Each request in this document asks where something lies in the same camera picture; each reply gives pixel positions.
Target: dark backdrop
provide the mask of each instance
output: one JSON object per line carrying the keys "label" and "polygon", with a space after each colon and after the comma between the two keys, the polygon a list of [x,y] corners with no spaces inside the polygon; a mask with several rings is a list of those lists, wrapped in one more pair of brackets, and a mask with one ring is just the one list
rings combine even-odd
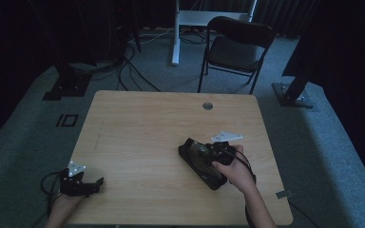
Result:
{"label": "dark backdrop", "polygon": [[365,165],[365,1],[321,1],[283,75],[323,87]]}
{"label": "dark backdrop", "polygon": [[0,128],[34,79],[55,61],[94,65],[123,55],[111,3],[0,0]]}

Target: chair seat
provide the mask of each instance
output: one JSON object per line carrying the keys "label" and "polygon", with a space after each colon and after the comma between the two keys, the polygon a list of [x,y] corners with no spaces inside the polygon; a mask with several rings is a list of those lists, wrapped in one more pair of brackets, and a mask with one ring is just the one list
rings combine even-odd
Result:
{"label": "chair seat", "polygon": [[258,68],[258,47],[218,36],[209,50],[208,62],[217,67],[254,72]]}

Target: black cable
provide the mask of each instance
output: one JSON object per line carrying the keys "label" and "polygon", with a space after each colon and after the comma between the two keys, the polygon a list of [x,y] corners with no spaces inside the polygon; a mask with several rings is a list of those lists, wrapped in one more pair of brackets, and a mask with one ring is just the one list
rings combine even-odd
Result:
{"label": "black cable", "polygon": [[307,214],[305,214],[299,207],[297,207],[296,205],[294,205],[289,199],[287,200],[289,202],[289,204],[291,206],[293,206],[296,210],[298,210],[304,217],[306,217],[311,223],[313,223],[313,225],[316,226],[316,228],[320,228],[320,226],[318,226],[309,216],[307,216]]}
{"label": "black cable", "polygon": [[111,72],[111,73],[109,73],[109,74],[107,74],[106,76],[104,76],[104,77],[101,77],[101,78],[92,78],[91,79],[91,81],[101,81],[101,80],[103,80],[103,79],[106,79],[106,78],[108,78],[108,77],[110,77],[111,75],[113,75],[114,73],[116,73],[117,72],[117,70],[114,70],[113,72]]}
{"label": "black cable", "polygon": [[[149,85],[151,85],[154,89],[156,89],[158,92],[160,92],[160,90],[155,86],[153,85],[152,83],[150,83],[145,77],[144,75],[142,75],[142,73],[130,62],[133,57],[135,56],[135,48],[132,47],[131,45],[126,45],[128,48],[130,48],[132,50],[132,56],[129,57],[129,58],[126,58],[125,57],[125,63],[122,65],[120,71],[119,71],[119,74],[118,74],[118,85],[117,85],[117,90],[118,90],[118,87],[119,87],[119,84],[121,84],[123,86],[123,88],[128,91],[128,88],[125,86],[125,84],[123,83],[123,80],[122,80],[122,72],[125,68],[126,65],[129,65],[130,67],[132,67],[137,73],[138,75],[143,79],[145,80]],[[137,86],[141,91],[141,87],[137,84],[137,82],[135,81],[135,79],[132,77],[132,74],[131,74],[131,71],[130,71],[130,77],[132,79],[132,81],[134,82],[135,86]]]}
{"label": "black cable", "polygon": [[227,151],[227,150],[225,150],[225,149],[222,149],[222,148],[221,148],[221,151],[222,151],[222,152],[224,152],[224,153],[226,153],[226,154],[228,154],[228,155],[230,155],[230,156],[232,156],[233,158],[237,159],[239,162],[241,162],[241,163],[242,163],[245,167],[247,167],[248,171],[250,171],[250,174],[254,176],[253,170],[251,169],[251,164],[250,164],[250,162],[249,162],[248,160],[247,160],[247,162],[245,162],[245,161],[243,161],[241,158],[239,158],[237,155],[232,154],[232,153],[230,153],[230,151]]}
{"label": "black cable", "polygon": [[[248,171],[250,171],[250,173],[252,174],[252,175],[254,175],[253,174],[253,172],[252,172],[252,170],[251,170],[251,165],[250,165],[250,162],[247,160],[247,162],[245,162],[245,161],[243,161],[242,159],[240,159],[239,157],[237,157],[237,155],[234,155],[234,154],[232,154],[232,153],[230,153],[229,151],[227,151],[227,150],[224,150],[224,149],[221,149],[221,151],[222,152],[224,152],[224,153],[227,153],[228,155],[230,155],[230,156],[233,156],[235,159],[237,159],[239,162],[241,162],[242,164],[244,164],[247,168],[248,168]],[[291,206],[293,206],[296,210],[298,210],[304,217],[306,217],[311,223],[313,223],[313,225],[315,225],[316,226],[316,228],[320,228],[309,216],[307,216],[307,214],[305,214],[299,207],[297,207],[296,205],[294,205],[289,199],[288,199],[288,202],[289,202],[289,204],[291,205]]]}
{"label": "black cable", "polygon": [[[193,34],[182,34],[180,35],[180,40],[186,44],[190,44],[190,45],[203,45],[206,44],[206,37],[201,34],[200,32],[197,31],[192,31]],[[199,36],[201,38],[200,41],[192,41],[186,38],[183,38],[184,36],[189,36],[189,35],[194,35],[194,36]]]}
{"label": "black cable", "polygon": [[[49,173],[47,175],[45,175],[41,181],[40,181],[40,188],[41,190],[43,191],[44,194],[48,195],[47,196],[47,209],[46,211],[31,225],[31,228],[34,228],[36,227],[40,222],[41,220],[43,219],[44,216],[49,216],[50,212],[51,212],[51,206],[52,206],[52,203],[55,202],[57,199],[59,199],[60,197],[62,197],[62,194],[60,196],[58,196],[57,198],[55,199],[52,199],[53,195],[54,195],[54,190],[55,190],[55,186],[56,186],[56,183],[57,181],[59,180],[60,178],[60,174],[61,172],[52,172],[52,173]],[[49,177],[52,177],[54,176],[54,180],[53,182],[51,183],[51,187],[49,188],[49,191],[46,189],[46,187],[44,186],[45,182],[46,182],[46,179],[49,178]]]}

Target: chair leg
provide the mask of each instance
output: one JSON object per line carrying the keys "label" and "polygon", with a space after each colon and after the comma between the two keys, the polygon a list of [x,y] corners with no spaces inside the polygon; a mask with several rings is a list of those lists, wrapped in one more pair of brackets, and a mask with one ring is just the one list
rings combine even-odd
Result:
{"label": "chair leg", "polygon": [[254,74],[255,74],[256,72],[253,72],[252,74],[251,74],[251,76],[250,76],[250,78],[248,79],[248,82],[246,83],[246,85],[249,85],[250,84],[250,82],[251,82],[251,79],[253,79],[253,77],[254,77]]}
{"label": "chair leg", "polygon": [[204,68],[205,68],[206,64],[207,64],[207,61],[206,61],[205,57],[203,57],[202,66],[201,66],[200,83],[198,84],[198,91],[197,91],[198,93],[201,93],[203,72],[204,72]]}
{"label": "chair leg", "polygon": [[257,70],[256,77],[254,78],[254,83],[251,85],[250,95],[253,94],[254,88],[256,87],[257,79],[259,77],[259,72],[260,70]]}
{"label": "chair leg", "polygon": [[205,71],[204,75],[208,75],[209,63],[206,60],[204,60],[204,61],[206,62],[206,71]]}

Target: cable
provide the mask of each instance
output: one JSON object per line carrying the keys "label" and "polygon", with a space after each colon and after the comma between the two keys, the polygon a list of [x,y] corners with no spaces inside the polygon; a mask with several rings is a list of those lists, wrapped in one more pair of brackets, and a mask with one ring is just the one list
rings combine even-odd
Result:
{"label": "cable", "polygon": [[[43,219],[44,216],[49,216],[50,212],[51,212],[51,207],[52,207],[52,203],[55,202],[57,199],[59,199],[60,197],[63,196],[63,194],[61,194],[60,196],[56,197],[55,199],[53,199],[54,193],[55,193],[55,186],[57,181],[60,178],[60,174],[61,172],[52,172],[49,173],[47,175],[45,175],[41,181],[40,181],[40,188],[43,191],[44,194],[48,195],[47,196],[47,209],[46,211],[31,225],[31,228],[36,227],[41,220]],[[46,187],[44,186],[46,179],[49,177],[54,176],[54,180],[51,183],[51,187],[49,188],[49,191],[46,189]]]}
{"label": "cable", "polygon": [[200,41],[192,41],[192,40],[182,38],[182,37],[180,37],[180,40],[182,42],[184,42],[186,44],[190,44],[190,45],[203,45],[203,44],[206,44],[206,37],[203,34],[197,32],[197,31],[193,31],[193,33],[194,33],[194,35],[201,37],[201,40]]}
{"label": "cable", "polygon": [[[136,53],[136,51],[135,51],[135,49],[134,49],[134,47],[132,47],[130,44],[127,44],[126,45],[128,48],[130,48],[131,50],[132,50],[132,56],[131,57],[129,57],[129,58],[126,58],[125,57],[125,63],[122,65],[122,67],[121,67],[121,69],[120,69],[120,71],[119,71],[119,74],[118,74],[118,84],[117,84],[117,90],[119,89],[119,85],[121,84],[122,86],[123,86],[123,88],[126,90],[126,91],[128,91],[128,88],[126,87],[126,85],[124,84],[124,82],[123,82],[123,80],[122,80],[122,72],[123,72],[123,70],[124,70],[124,68],[125,68],[125,66],[126,65],[128,65],[129,67],[132,67],[137,73],[138,73],[138,75],[145,81],[145,82],[147,82],[150,86],[152,86],[155,90],[157,90],[158,92],[161,92],[155,85],[153,85],[152,83],[150,83],[145,77],[144,77],[144,75],[142,75],[142,73],[130,62],[132,59],[133,59],[133,57],[135,56],[135,53]],[[142,91],[142,89],[141,89],[141,87],[138,85],[138,83],[135,81],[135,79],[132,77],[132,70],[130,69],[129,70],[129,72],[130,72],[130,78],[132,79],[132,81],[133,81],[133,83],[134,83],[134,85],[135,86],[137,86],[141,91]]]}
{"label": "cable", "polygon": [[307,216],[307,214],[305,214],[299,207],[297,207],[296,205],[294,205],[289,199],[287,200],[289,202],[289,204],[291,206],[293,206],[296,210],[298,210],[304,217],[306,217],[311,223],[313,223],[314,226],[316,226],[316,228],[320,228],[320,226],[318,226],[309,216]]}
{"label": "cable", "polygon": [[[197,6],[197,4],[198,4],[198,2],[200,2],[200,0],[197,0],[195,3],[194,3],[194,5],[191,7],[191,9],[190,9],[190,11],[192,11],[194,8],[195,8],[195,6]],[[202,4],[203,4],[203,0],[201,0],[201,4],[200,4],[200,6],[199,6],[199,8],[198,8],[198,10],[201,10],[202,9]],[[165,31],[164,33],[161,33],[161,34],[159,34],[159,35],[156,35],[154,38],[152,38],[152,39],[150,39],[149,41],[146,41],[146,42],[141,42],[141,45],[145,45],[145,44],[149,44],[150,42],[152,42],[152,41],[154,41],[154,40],[156,40],[156,39],[158,39],[158,38],[160,38],[160,37],[162,37],[162,36],[165,36],[165,35],[167,35],[172,29],[175,29],[175,27],[172,27],[172,28],[169,28],[167,31]],[[180,32],[180,35],[182,35],[183,33],[185,33],[187,30],[189,30],[189,29],[191,29],[191,26],[189,27],[189,28],[187,28],[186,30],[184,30],[184,31],[182,31],[182,32]],[[139,36],[139,38],[143,38],[144,36],[152,36],[152,34],[143,34],[143,35],[140,35]],[[201,38],[202,38],[202,41],[200,41],[200,42],[198,42],[198,44],[204,44],[204,42],[203,42],[203,37],[201,36]],[[193,41],[189,41],[189,40],[186,40],[186,39],[183,39],[183,38],[180,38],[183,42],[186,42],[186,43],[188,43],[188,44],[193,44],[193,45],[196,45],[197,44],[197,42],[193,42]],[[128,41],[128,43],[130,44],[130,43],[132,43],[132,44],[136,44],[136,42],[134,42],[135,41],[135,39],[131,39],[130,41]]]}
{"label": "cable", "polygon": [[118,62],[117,61],[113,61],[111,64],[105,65],[105,66],[97,66],[95,68],[91,68],[91,69],[81,69],[78,68],[76,66],[73,66],[73,70],[75,70],[76,73],[79,74],[96,74],[96,73],[105,73],[105,72],[110,72],[108,75],[101,77],[101,78],[91,78],[91,81],[100,81],[103,80],[109,76],[111,76],[112,74],[114,74],[116,72],[116,70],[118,69]]}
{"label": "cable", "polygon": [[[247,162],[245,162],[245,161],[243,161],[242,159],[240,159],[239,157],[237,157],[237,155],[234,155],[234,154],[232,154],[232,153],[230,153],[229,151],[227,151],[227,150],[224,150],[224,149],[221,149],[221,151],[222,152],[224,152],[224,153],[227,153],[228,155],[230,155],[230,156],[233,156],[235,159],[237,159],[239,162],[241,162],[242,164],[244,164],[247,168],[248,168],[248,170],[250,171],[250,173],[252,174],[252,175],[254,175],[253,174],[253,172],[252,172],[252,170],[251,170],[251,165],[250,165],[250,162],[248,162],[248,160],[247,160]],[[288,199],[288,202],[289,202],[289,204],[291,205],[291,206],[293,206],[296,210],[298,210],[304,217],[306,217],[311,223],[313,223],[313,225],[314,226],[316,226],[316,228],[320,228],[320,226],[318,226],[318,224],[316,224],[309,216],[307,216],[307,214],[305,214],[299,207],[297,207],[296,205],[294,205],[289,199]]]}
{"label": "cable", "polygon": [[243,157],[247,160],[247,162],[243,161],[243,160],[242,160],[241,158],[239,158],[237,155],[230,153],[230,151],[227,151],[227,150],[222,149],[222,148],[221,148],[221,151],[222,151],[222,152],[224,152],[224,153],[226,153],[226,154],[228,154],[228,155],[230,155],[230,156],[232,156],[233,158],[237,159],[237,160],[238,160],[239,162],[241,162],[241,163],[242,163],[245,167],[247,167],[248,171],[250,171],[250,173],[251,173],[251,175],[252,175],[252,176],[255,176],[255,175],[254,175],[254,173],[253,173],[253,170],[251,169],[251,164],[250,164],[250,162],[247,160],[247,158],[245,157],[245,155],[244,155],[243,153],[241,153],[241,154],[242,154],[242,155],[243,155]]}

